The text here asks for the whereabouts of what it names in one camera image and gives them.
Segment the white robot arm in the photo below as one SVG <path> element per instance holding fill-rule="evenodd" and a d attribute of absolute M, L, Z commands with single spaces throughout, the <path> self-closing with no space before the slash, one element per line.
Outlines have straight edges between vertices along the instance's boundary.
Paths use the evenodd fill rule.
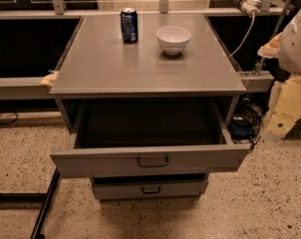
<path fill-rule="evenodd" d="M 301 75 L 301 9 L 281 33 L 259 48 L 257 55 L 277 59 L 282 70 Z"/>

